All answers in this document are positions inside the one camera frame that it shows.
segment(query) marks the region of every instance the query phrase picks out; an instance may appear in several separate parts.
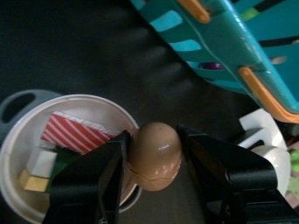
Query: plastic egg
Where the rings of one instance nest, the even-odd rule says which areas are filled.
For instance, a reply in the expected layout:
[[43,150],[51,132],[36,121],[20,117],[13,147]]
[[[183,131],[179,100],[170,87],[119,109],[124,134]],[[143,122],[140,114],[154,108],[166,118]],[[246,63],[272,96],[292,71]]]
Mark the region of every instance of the plastic egg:
[[152,122],[140,127],[127,153],[127,165],[138,185],[147,191],[164,189],[174,181],[182,157],[180,138],[170,125]]

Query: white bowl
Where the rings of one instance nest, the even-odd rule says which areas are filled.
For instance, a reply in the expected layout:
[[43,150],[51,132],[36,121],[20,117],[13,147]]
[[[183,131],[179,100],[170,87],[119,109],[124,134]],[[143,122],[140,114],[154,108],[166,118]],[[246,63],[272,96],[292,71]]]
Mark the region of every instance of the white bowl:
[[[131,115],[112,101],[87,94],[58,97],[33,108],[12,127],[3,143],[0,154],[0,187],[4,200],[13,211],[31,223],[41,223],[49,206],[49,196],[43,192],[25,191],[19,185],[19,175],[40,145],[40,136],[53,111],[64,112],[111,130],[136,132],[138,125]],[[123,203],[136,184],[124,180],[120,202]]]

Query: white object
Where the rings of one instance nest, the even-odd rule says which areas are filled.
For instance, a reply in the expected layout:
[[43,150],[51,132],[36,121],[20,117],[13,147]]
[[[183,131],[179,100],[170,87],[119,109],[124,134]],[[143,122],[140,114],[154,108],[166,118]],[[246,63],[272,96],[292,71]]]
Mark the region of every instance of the white object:
[[33,147],[29,160],[25,168],[33,176],[49,178],[52,175],[52,167],[55,164],[58,153],[44,150],[40,147]]
[[267,161],[275,167],[275,175],[278,180],[278,191],[282,195],[286,195],[290,175],[291,175],[291,159],[290,153],[286,149],[274,147],[271,145],[259,145],[252,151],[267,159]]
[[247,132],[238,145],[250,148],[259,140],[266,145],[272,145],[287,150],[286,140],[276,127],[272,116],[260,108],[248,115],[239,118],[240,125]]
[[[31,223],[41,223],[49,206],[47,193],[27,192],[17,178],[27,165],[32,148],[41,145],[40,136],[53,111],[62,111],[112,130],[136,132],[132,116],[112,101],[87,94],[58,97],[33,108],[11,129],[0,154],[0,186],[4,200],[13,211]],[[136,184],[123,180],[120,204],[127,200]]]
[[275,167],[276,189],[284,196],[291,175],[291,160],[276,122],[262,108],[239,118],[239,122],[246,134],[236,140],[236,144],[248,149],[258,141],[263,141],[264,145],[258,146],[252,151],[266,158]]

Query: yellow block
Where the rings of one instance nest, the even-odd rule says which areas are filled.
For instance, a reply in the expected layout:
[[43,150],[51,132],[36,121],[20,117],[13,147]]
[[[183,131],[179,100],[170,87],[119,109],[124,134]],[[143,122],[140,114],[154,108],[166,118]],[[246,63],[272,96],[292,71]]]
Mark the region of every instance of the yellow block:
[[49,180],[47,178],[33,176],[29,171],[24,169],[19,178],[19,182],[24,190],[45,192]]

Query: orange handle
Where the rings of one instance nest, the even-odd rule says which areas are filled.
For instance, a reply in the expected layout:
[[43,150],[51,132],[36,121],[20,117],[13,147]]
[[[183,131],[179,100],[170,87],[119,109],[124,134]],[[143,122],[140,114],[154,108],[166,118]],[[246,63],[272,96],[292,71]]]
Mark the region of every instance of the orange handle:
[[207,24],[211,21],[211,14],[198,0],[178,0],[178,2],[200,23]]
[[250,67],[243,66],[238,72],[271,116],[280,122],[299,123],[299,115],[286,111],[275,97],[268,92],[266,86],[258,79]]

